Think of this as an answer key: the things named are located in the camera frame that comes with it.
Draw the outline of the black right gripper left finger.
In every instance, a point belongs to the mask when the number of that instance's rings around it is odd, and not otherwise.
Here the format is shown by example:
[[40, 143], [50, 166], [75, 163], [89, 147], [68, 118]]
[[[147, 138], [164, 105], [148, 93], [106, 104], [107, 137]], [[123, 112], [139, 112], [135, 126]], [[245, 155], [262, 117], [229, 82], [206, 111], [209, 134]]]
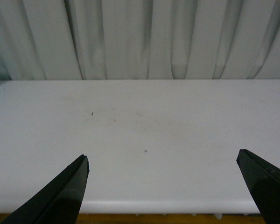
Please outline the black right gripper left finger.
[[74, 224], [82, 205], [89, 162], [80, 155], [3, 224]]

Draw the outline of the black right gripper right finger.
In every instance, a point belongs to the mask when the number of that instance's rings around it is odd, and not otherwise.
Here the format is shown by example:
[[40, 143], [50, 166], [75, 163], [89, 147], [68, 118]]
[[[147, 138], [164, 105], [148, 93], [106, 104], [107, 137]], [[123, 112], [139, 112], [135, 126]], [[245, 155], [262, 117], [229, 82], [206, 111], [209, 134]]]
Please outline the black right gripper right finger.
[[247, 149], [236, 161], [264, 221], [280, 224], [280, 169]]

